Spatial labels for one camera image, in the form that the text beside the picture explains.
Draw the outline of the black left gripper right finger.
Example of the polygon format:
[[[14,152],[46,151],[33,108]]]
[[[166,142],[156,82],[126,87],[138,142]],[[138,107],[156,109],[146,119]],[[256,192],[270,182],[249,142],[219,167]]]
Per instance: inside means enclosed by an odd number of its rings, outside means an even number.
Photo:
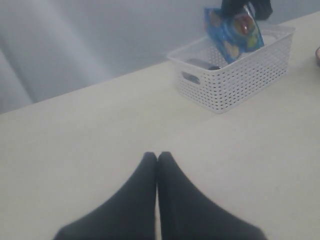
[[[183,173],[170,152],[157,162],[161,237],[164,240],[265,240],[258,227],[206,197]]]

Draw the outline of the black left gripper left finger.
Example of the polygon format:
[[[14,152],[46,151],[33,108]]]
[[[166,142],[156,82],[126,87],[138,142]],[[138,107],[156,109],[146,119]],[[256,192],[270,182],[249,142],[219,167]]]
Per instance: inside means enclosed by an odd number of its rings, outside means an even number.
[[[154,240],[157,157],[146,152],[126,183],[105,203],[62,227],[57,240]]]

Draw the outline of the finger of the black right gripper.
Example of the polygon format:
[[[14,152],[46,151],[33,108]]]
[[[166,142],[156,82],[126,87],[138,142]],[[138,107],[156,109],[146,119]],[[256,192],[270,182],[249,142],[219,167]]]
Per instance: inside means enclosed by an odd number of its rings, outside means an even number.
[[[251,0],[255,12],[255,19],[258,21],[268,20],[273,13],[270,0]]]
[[[246,0],[223,0],[221,3],[221,12],[226,17],[232,17],[238,14],[246,4]]]

